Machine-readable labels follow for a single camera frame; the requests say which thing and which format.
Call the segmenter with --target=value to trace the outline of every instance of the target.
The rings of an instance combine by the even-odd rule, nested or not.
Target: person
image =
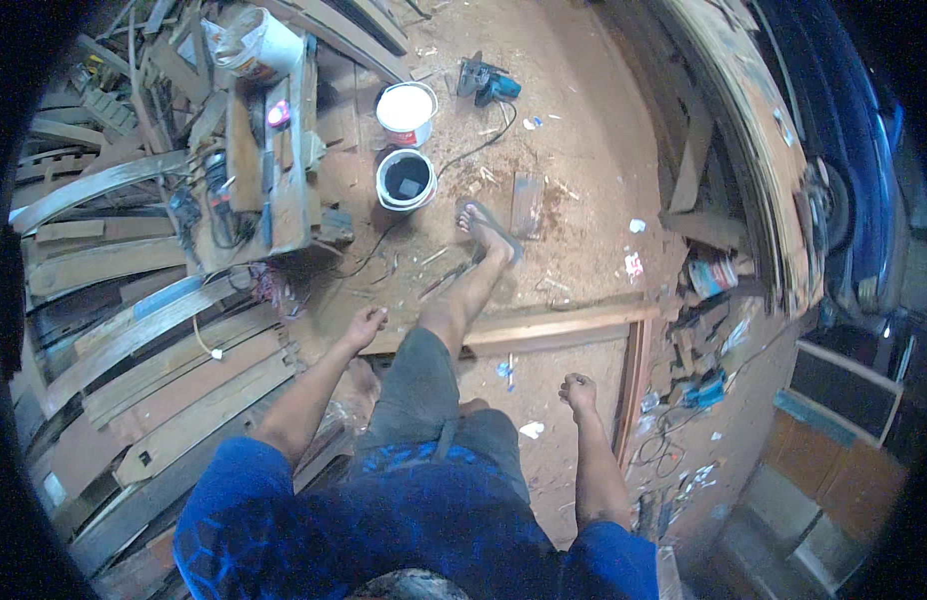
[[[291,475],[386,308],[358,312],[257,429],[220,445],[173,543],[194,598],[658,597],[656,546],[625,529],[630,502],[590,378],[570,373],[557,392],[578,431],[578,534],[566,552],[531,511],[514,425],[481,399],[460,404],[464,336],[522,248],[479,202],[458,226],[485,256],[401,343],[348,481],[294,496]]]

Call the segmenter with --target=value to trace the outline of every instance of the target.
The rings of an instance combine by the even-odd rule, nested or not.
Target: bucket lid
[[[413,85],[386,90],[377,103],[377,119],[393,132],[412,132],[426,123],[433,112],[430,94]]]

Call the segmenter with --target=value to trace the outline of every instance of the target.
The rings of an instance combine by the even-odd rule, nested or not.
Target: sawdust-covered floor
[[[301,357],[316,360],[328,340],[344,331],[353,311],[366,304],[386,306],[389,327],[408,330],[420,310],[418,294],[470,257],[471,246],[454,229],[458,198],[472,194],[506,222],[516,171],[535,172],[548,179],[542,238],[526,244],[525,260],[497,287],[486,313],[514,313],[552,301],[585,304],[611,297],[634,298],[641,292],[652,299],[673,294],[686,246],[680,236],[664,231],[657,219],[661,197],[654,128],[630,69],[597,15],[585,4],[560,0],[451,0],[427,5],[425,10],[438,6],[430,21],[416,17],[403,3],[391,6],[413,48],[404,61],[411,68],[433,71],[424,83],[436,93],[439,112],[433,119],[433,136],[422,152],[440,170],[502,127],[497,105],[477,108],[472,98],[453,94],[460,57],[472,56],[477,50],[485,62],[504,67],[522,85],[514,103],[519,112],[516,122],[495,145],[450,167],[439,181],[433,203],[399,224],[358,274],[338,279],[325,273],[304,279],[306,293],[311,295],[306,309],[290,324]],[[354,218],[356,240],[338,264],[341,272],[349,273],[372,251],[395,215],[380,208],[374,189],[374,159],[385,145],[383,130],[374,117],[374,99],[382,84],[372,73],[360,67],[354,71],[345,61],[335,59],[326,55],[321,60],[323,73],[333,74],[337,90],[337,104],[329,114],[321,115],[321,122],[337,128],[343,141],[321,162],[319,178],[321,189],[336,190],[341,208]],[[523,119],[534,116],[543,125],[525,128]],[[645,231],[630,232],[629,223],[635,218],[646,222]],[[444,255],[421,265],[424,258],[444,247],[449,247]],[[624,258],[634,253],[643,273],[631,278]],[[385,275],[395,255],[396,272],[373,283]],[[318,258],[333,257],[323,254]],[[539,282],[545,277],[567,291],[553,286],[543,289],[546,286]],[[663,322],[656,324],[657,336],[662,337],[664,326]],[[520,436],[521,463],[531,489],[531,508],[541,527],[557,547],[566,548],[576,536],[577,444],[576,427],[569,409],[558,401],[557,389],[565,373],[589,374],[599,386],[599,410],[610,431],[624,342],[519,354],[514,359],[511,392],[507,380],[496,374],[506,355],[461,362],[461,400],[485,399],[508,414],[517,427],[529,422],[545,426],[537,439]],[[738,389],[745,388],[743,383],[738,383]],[[772,398],[763,398],[763,391],[758,396],[769,411]],[[757,433],[744,433],[748,429],[745,422],[733,423],[736,409],[726,408],[719,419],[731,422],[719,428],[727,432],[729,442],[759,435],[759,428],[754,427],[749,430]],[[769,427],[769,416],[761,427],[764,424]],[[713,427],[718,426],[705,426],[707,440],[703,433],[686,440],[694,464],[699,462],[699,453],[710,456],[706,444],[710,444]],[[739,435],[734,435],[737,427]],[[686,427],[688,432],[694,428],[696,424]],[[753,456],[744,457],[734,478],[723,479],[728,494],[739,491],[746,480],[758,443],[762,444],[762,438],[745,444]],[[627,481],[631,499],[636,501],[637,487],[643,482],[634,474]],[[692,527],[689,522],[708,519],[709,510],[686,511],[680,519]]]

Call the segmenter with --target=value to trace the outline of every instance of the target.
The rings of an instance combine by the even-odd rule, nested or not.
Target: paint can
[[[290,73],[303,55],[303,40],[266,8],[244,10],[226,30],[202,23],[214,64],[237,77],[273,82]]]
[[[694,290],[702,299],[716,296],[721,292],[737,287],[737,273],[734,263],[727,256],[713,262],[706,260],[691,260],[688,263],[690,282]]]
[[[417,150],[395,150],[377,167],[377,198],[387,210],[421,209],[436,195],[434,165]]]
[[[386,130],[388,143],[420,148],[430,138],[437,109],[437,94],[430,86],[404,81],[384,90],[377,102],[377,121]]]

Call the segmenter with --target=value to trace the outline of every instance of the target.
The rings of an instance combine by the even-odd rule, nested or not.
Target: car tire
[[[823,162],[823,166],[829,180],[824,207],[827,253],[829,254],[847,241],[847,233],[851,228],[851,197],[840,172],[826,161]]]

